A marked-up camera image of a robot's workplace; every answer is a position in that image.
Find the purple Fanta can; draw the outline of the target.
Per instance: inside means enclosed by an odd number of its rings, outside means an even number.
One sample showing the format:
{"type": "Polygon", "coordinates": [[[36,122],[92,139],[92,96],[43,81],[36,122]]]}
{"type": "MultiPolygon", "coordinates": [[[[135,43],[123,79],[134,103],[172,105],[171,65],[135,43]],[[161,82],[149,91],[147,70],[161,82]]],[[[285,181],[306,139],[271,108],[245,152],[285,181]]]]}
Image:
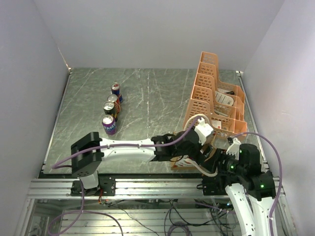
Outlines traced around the purple Fanta can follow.
{"type": "Polygon", "coordinates": [[[114,135],[117,132],[116,121],[111,115],[103,117],[102,125],[107,135],[114,135]]]}

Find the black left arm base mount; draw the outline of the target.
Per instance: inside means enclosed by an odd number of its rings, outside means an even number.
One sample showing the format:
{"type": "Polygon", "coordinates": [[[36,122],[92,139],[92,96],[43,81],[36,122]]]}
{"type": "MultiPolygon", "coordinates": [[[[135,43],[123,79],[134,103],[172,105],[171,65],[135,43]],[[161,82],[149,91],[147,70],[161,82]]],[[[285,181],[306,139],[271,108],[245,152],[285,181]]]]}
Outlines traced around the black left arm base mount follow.
{"type": "MultiPolygon", "coordinates": [[[[116,181],[112,178],[102,177],[98,186],[92,189],[84,189],[85,196],[114,196],[116,191],[116,181]]],[[[79,180],[72,183],[70,196],[81,196],[81,184],[79,180]]]]}

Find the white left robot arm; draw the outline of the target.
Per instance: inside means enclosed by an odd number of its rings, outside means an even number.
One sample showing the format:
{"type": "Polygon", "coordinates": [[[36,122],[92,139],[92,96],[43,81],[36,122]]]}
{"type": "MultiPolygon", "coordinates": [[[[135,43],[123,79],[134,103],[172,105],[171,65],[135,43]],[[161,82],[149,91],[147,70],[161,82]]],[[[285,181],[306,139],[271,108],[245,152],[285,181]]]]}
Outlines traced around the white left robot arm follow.
{"type": "Polygon", "coordinates": [[[201,154],[206,140],[206,135],[194,128],[176,135],[159,135],[130,143],[102,139],[98,132],[91,132],[71,145],[71,173],[80,178],[87,194],[95,195],[100,191],[97,168],[102,161],[127,158],[165,162],[178,156],[196,157],[201,154]]]}

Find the blue silver energy drink can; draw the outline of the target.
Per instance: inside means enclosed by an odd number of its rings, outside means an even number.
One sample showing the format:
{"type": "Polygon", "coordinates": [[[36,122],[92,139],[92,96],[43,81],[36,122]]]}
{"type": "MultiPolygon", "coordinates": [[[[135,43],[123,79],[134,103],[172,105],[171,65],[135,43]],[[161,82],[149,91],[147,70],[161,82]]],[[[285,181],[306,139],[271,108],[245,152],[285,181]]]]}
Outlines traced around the blue silver energy drink can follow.
{"type": "Polygon", "coordinates": [[[113,94],[117,95],[119,102],[123,103],[123,95],[122,95],[120,84],[119,83],[113,83],[111,85],[111,91],[113,94]]]}

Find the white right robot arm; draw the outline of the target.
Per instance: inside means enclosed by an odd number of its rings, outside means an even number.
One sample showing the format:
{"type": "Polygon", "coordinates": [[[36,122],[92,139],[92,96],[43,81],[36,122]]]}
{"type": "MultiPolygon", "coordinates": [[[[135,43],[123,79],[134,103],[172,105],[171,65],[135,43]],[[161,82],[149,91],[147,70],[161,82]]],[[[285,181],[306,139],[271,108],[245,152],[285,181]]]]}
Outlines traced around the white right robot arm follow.
{"type": "Polygon", "coordinates": [[[210,158],[212,169],[225,177],[217,182],[217,189],[229,196],[243,236],[270,236],[276,232],[272,226],[273,176],[261,170],[260,151],[255,145],[241,144],[236,149],[238,158],[221,148],[210,158]]]}

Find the watermelon print canvas bag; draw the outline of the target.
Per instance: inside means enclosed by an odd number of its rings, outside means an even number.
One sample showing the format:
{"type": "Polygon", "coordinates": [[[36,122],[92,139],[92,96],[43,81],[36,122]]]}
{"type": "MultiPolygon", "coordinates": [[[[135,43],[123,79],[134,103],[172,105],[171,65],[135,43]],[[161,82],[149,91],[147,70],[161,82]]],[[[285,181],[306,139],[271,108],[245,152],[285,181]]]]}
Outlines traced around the watermelon print canvas bag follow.
{"type": "MultiPolygon", "coordinates": [[[[204,118],[206,123],[210,124],[210,121],[208,119],[208,117],[205,114],[196,114],[192,117],[190,117],[187,121],[186,124],[184,126],[184,131],[186,130],[190,130],[194,127],[194,124],[197,122],[197,120],[199,118],[204,118]]],[[[192,160],[191,158],[184,158],[183,161],[180,161],[179,159],[176,160],[176,162],[179,162],[180,164],[189,164],[189,166],[194,166],[196,167],[203,175],[207,176],[207,177],[215,177],[218,172],[215,172],[214,174],[210,173],[209,171],[207,171],[204,167],[201,167],[200,165],[197,164],[196,161],[192,160]]]]}

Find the red cola can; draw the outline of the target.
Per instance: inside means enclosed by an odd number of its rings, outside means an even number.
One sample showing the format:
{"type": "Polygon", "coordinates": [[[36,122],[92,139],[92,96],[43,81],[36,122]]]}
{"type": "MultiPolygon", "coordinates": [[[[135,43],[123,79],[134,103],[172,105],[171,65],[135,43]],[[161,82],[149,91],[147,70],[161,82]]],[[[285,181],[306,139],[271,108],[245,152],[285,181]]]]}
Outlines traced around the red cola can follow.
{"type": "Polygon", "coordinates": [[[116,112],[119,113],[121,111],[121,107],[120,107],[120,101],[117,95],[115,94],[111,94],[108,96],[108,101],[111,101],[114,103],[115,108],[116,108],[116,112]]]}

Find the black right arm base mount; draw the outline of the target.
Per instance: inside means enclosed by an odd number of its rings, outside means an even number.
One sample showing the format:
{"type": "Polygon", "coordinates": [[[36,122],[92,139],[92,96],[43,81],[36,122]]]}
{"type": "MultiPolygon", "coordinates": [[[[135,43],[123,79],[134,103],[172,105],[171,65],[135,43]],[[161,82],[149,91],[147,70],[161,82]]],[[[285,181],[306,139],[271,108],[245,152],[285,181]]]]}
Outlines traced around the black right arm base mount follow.
{"type": "Polygon", "coordinates": [[[201,183],[196,186],[196,189],[202,190],[204,196],[223,196],[227,195],[225,187],[233,182],[234,179],[228,176],[203,176],[201,183]]]}

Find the black yellow soda can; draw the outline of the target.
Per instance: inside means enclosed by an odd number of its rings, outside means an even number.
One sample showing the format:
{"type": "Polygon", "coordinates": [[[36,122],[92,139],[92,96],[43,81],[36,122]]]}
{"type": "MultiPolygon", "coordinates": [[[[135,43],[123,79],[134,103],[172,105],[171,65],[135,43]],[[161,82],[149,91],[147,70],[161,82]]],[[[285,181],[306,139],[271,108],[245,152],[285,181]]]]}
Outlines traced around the black yellow soda can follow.
{"type": "Polygon", "coordinates": [[[103,104],[103,110],[106,115],[111,115],[115,121],[118,120],[117,111],[114,102],[112,101],[106,101],[103,104]]]}

